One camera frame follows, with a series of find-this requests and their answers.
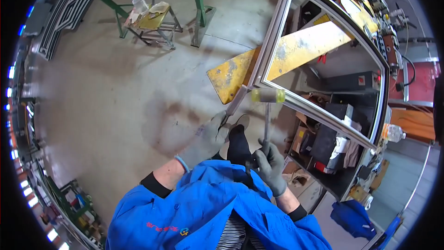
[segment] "light blue wristband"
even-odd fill
[[[178,154],[176,154],[174,156],[174,158],[177,159],[182,164],[183,168],[185,168],[187,173],[190,172],[190,169],[188,168],[188,165],[185,163],[185,161],[183,161],[183,159]]]

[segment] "glove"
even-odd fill
[[[213,157],[225,144],[230,131],[228,125],[225,124],[219,129],[225,114],[226,112],[222,111],[199,127],[194,141],[175,156],[187,172],[202,161]]]
[[[263,145],[262,139],[259,139],[259,144]],[[282,178],[282,171],[284,170],[284,157],[279,153],[276,145],[269,144],[269,153],[266,157],[263,152],[263,147],[253,153],[256,159],[259,172],[258,175],[269,186],[275,198],[284,194],[287,189],[287,183]]]

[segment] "black cuff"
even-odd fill
[[[161,197],[161,198],[166,198],[172,190],[164,187],[163,185],[161,185],[156,178],[154,177],[153,172],[151,172],[151,174],[149,174],[146,178],[144,178],[143,180],[140,181],[140,184],[145,186],[145,188],[149,191],[151,191],[152,193],[156,194],[157,196]]]
[[[307,211],[302,207],[302,205],[299,205],[297,209],[290,212],[288,216],[290,216],[290,219],[293,222],[296,222],[297,220],[303,219],[305,216],[307,216]]]

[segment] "striped shirt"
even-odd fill
[[[247,223],[233,211],[226,221],[216,250],[241,249],[247,237],[246,224]],[[253,232],[250,232],[249,240],[245,249],[265,250],[264,245]]]

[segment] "plastic water bottle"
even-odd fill
[[[384,124],[382,138],[392,142],[399,142],[401,139],[405,139],[405,133],[398,125]]]
[[[139,14],[146,14],[149,11],[148,5],[145,0],[133,0],[134,8]]]

